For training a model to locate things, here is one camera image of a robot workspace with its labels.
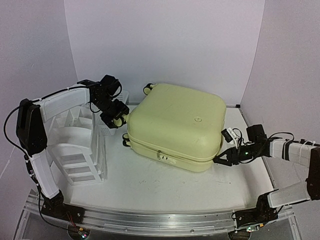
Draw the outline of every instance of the white table surface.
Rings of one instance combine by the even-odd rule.
[[[224,127],[240,129],[247,141],[247,125],[239,109],[227,108]],[[124,147],[126,130],[125,125],[114,136],[105,137],[105,182],[71,186],[52,166],[66,201],[130,212],[220,212],[254,207],[259,195],[273,190],[261,158],[232,167],[213,164],[205,172],[194,173]],[[222,151],[229,147],[224,141]]]

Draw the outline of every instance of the white panel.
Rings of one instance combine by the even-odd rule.
[[[256,52],[264,0],[65,0],[79,80],[120,79],[130,101],[172,83],[239,104]]]
[[[39,181],[42,193],[49,199],[53,198],[59,193],[59,189],[48,164],[47,151],[43,150],[40,153],[34,154],[30,157],[30,162]]]
[[[271,192],[267,196],[267,199],[271,208],[278,208],[284,205],[310,200],[311,198],[307,191],[307,182],[301,181]]]
[[[283,147],[287,141],[284,139],[276,139],[270,143],[270,156],[282,159]],[[316,148],[315,146],[291,143],[289,145],[288,159],[291,163],[299,164],[309,168],[311,149]]]

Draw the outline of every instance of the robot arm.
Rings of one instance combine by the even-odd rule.
[[[234,139],[222,131],[227,142]],[[215,163],[227,166],[252,162],[262,156],[294,162],[309,168],[306,181],[267,192],[258,197],[256,207],[236,211],[237,227],[248,223],[264,224],[278,218],[277,208],[309,200],[320,200],[320,145],[304,141],[285,140],[278,137],[267,138],[262,125],[247,128],[249,144],[231,147],[213,159]]]
[[[46,204],[49,205],[45,211],[42,209],[43,214],[68,220],[66,218],[68,212],[74,222],[81,222],[82,216],[79,217],[78,214],[83,212],[83,208],[63,203],[64,197],[53,178],[47,160],[48,139],[44,123],[68,109],[93,103],[101,111],[100,117],[109,128],[120,127],[125,123],[129,108],[114,99],[119,88],[121,92],[119,80],[106,75],[100,82],[83,80],[43,98],[24,99],[20,102],[16,135],[21,147],[27,152],[24,159],[28,173],[40,188]]]

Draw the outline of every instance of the cable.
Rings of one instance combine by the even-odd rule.
[[[118,97],[121,94],[121,92],[122,92],[122,85],[120,83],[120,91],[116,95],[111,96],[111,99],[115,99],[116,97]]]
[[[52,224],[52,223],[48,222],[47,220],[45,220],[44,216],[43,216],[42,213],[41,213],[41,207],[40,207],[40,198],[41,198],[41,194],[42,194],[42,192],[41,192],[41,187],[38,186],[37,188],[38,188],[38,192],[39,192],[38,210],[39,210],[39,214],[40,214],[40,217],[42,218],[42,220],[45,221],[47,224],[53,226],[53,227],[56,227],[56,228],[59,228],[59,229],[63,229],[63,230],[66,230],[66,231],[71,231],[71,232],[74,232],[74,233],[79,233],[78,231],[74,231],[74,230],[72,230],[72,229],[67,229],[67,228],[65,228],[65,227],[63,227],[63,226],[58,226],[58,225]]]
[[[276,212],[276,214],[278,214],[283,208],[284,206],[281,206],[280,209]]]
[[[236,217],[233,217],[233,215],[235,215],[235,214],[236,214],[235,212],[231,214],[231,218],[232,218],[233,220],[237,220]]]
[[[91,104],[92,104],[92,102],[89,103],[89,107],[90,107],[90,111],[91,111],[92,113],[96,114],[96,113],[98,113],[98,112],[101,111],[100,109],[99,109],[98,111],[93,111],[93,110],[92,110],[92,107],[91,107]]]
[[[294,141],[294,143],[303,144],[305,141],[306,140],[301,139],[300,141]],[[315,141],[312,141],[312,142],[311,141],[307,141],[307,143],[305,145],[308,145],[308,146],[312,145],[313,147],[320,147],[320,144],[315,143]]]
[[[262,151],[264,150],[264,147],[265,145],[269,142],[269,140],[277,135],[277,134],[288,134],[288,135],[291,135],[292,136],[292,141],[295,140],[295,136],[293,135],[292,132],[287,132],[287,131],[279,131],[279,132],[276,132],[274,134],[272,134],[270,137],[267,138],[267,140],[264,142],[264,144],[261,146],[261,148],[259,149],[259,151],[256,153],[256,155],[253,157],[253,159],[249,160],[249,161],[246,161],[246,162],[242,162],[242,161],[239,161],[241,164],[249,164],[249,163],[252,163],[254,160],[256,160],[260,154],[262,153]]]
[[[88,88],[89,88],[88,86],[72,86],[72,87],[69,87],[69,88],[61,89],[59,91],[55,91],[53,93],[50,93],[50,94],[48,94],[48,95],[46,95],[46,96],[44,96],[44,97],[42,97],[40,99],[32,101],[32,103],[39,102],[39,101],[47,99],[47,98],[49,98],[49,97],[51,97],[53,95],[56,95],[56,94],[59,94],[59,93],[65,92],[65,91],[69,91],[69,90],[72,90],[72,89],[88,89]]]
[[[6,140],[12,144],[14,147],[16,147],[17,149],[19,149],[21,152],[23,152],[24,154],[24,159],[25,159],[25,162],[26,162],[26,166],[27,166],[27,169],[28,169],[28,162],[30,161],[29,160],[29,156],[27,154],[27,152],[22,148],[20,147],[19,145],[15,144],[7,135],[7,123],[8,123],[8,120],[9,118],[11,117],[12,114],[14,114],[15,111],[17,111],[18,109],[22,108],[23,106],[25,106],[25,104],[22,104],[20,106],[17,106],[15,109],[13,109],[9,114],[8,116],[6,116],[5,118],[5,121],[4,121],[4,124],[3,124],[3,133],[4,133],[4,136],[6,138]],[[33,173],[30,173],[29,170],[28,170],[28,174],[30,175],[32,181],[35,183],[36,186],[39,185],[38,183],[38,180],[35,178],[34,174]]]
[[[239,129],[239,128],[232,128],[232,130],[234,131],[234,130],[238,130],[239,131],[239,133],[240,133],[240,136],[238,135],[238,134],[236,134],[235,133],[235,135],[237,135],[240,139],[242,139],[242,132],[241,132],[241,130]]]

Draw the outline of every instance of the metal frame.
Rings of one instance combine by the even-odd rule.
[[[30,215],[30,212],[29,211],[25,211],[24,208],[23,208],[23,211],[22,211],[22,213],[20,215],[17,227],[15,229],[15,233],[14,233],[14,236],[13,236],[12,239],[16,239],[16,240],[23,239],[24,233],[25,233],[25,230],[26,230],[26,227],[27,227],[27,223],[28,223],[28,220],[29,220],[29,215]]]
[[[27,213],[39,215],[38,195],[30,192],[21,216]],[[228,233],[235,230],[235,221],[231,218],[233,212],[198,212],[198,213],[143,213],[124,212],[110,209],[85,207],[83,223],[80,227],[125,235],[157,236],[157,237],[189,237]],[[295,240],[300,240],[296,226],[296,217],[292,207],[286,206],[279,213],[276,221],[289,219]],[[68,223],[63,220],[47,217],[47,219]],[[15,239],[22,236],[26,226],[25,217],[20,218],[20,229]]]

